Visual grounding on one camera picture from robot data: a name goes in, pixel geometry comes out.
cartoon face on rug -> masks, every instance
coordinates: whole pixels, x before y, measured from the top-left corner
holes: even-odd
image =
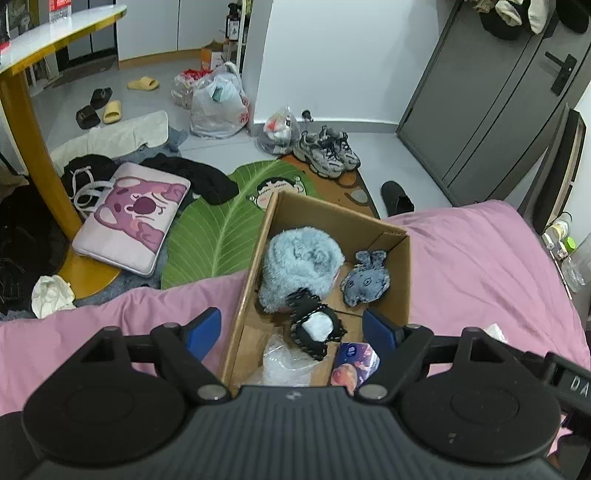
[[[273,192],[279,192],[281,190],[288,190],[300,195],[306,194],[306,187],[304,187],[301,178],[298,175],[294,175],[293,181],[284,177],[271,177],[263,180],[256,188],[257,196],[247,195],[246,199],[253,202],[261,210],[266,211]]]

yellow slipper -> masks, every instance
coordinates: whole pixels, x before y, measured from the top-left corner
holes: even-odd
[[[119,100],[115,100],[113,102],[107,103],[105,107],[105,113],[103,114],[103,122],[106,125],[114,124],[121,120],[121,102]]]
[[[158,80],[154,80],[150,77],[142,77],[139,80],[132,80],[127,84],[127,88],[130,90],[155,90],[160,86]]]

white towel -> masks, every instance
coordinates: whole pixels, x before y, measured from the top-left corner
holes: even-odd
[[[164,110],[132,118],[105,127],[94,127],[81,137],[57,147],[51,160],[61,177],[64,168],[76,158],[88,154],[117,158],[135,152],[142,145],[157,147],[168,140],[168,114]]]

shoelace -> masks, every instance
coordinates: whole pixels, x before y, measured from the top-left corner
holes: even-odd
[[[320,142],[320,146],[329,160],[337,160],[335,145],[330,139]]]
[[[341,147],[341,149],[345,150],[346,152],[350,152],[352,151],[350,145],[349,145],[349,136],[343,132],[343,138],[337,138],[336,141],[339,143],[339,146]]]

yellow table base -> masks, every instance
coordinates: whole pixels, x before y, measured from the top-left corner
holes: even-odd
[[[70,284],[77,299],[83,299],[100,292],[119,272],[119,268],[76,255],[72,247],[68,247],[66,261],[58,275]]]
[[[71,242],[82,226],[82,221],[53,169],[29,97],[24,72],[0,80],[0,101],[31,179],[53,218]],[[70,247],[60,275],[72,285],[76,298],[81,299],[101,291],[119,272],[118,268],[76,255]]]

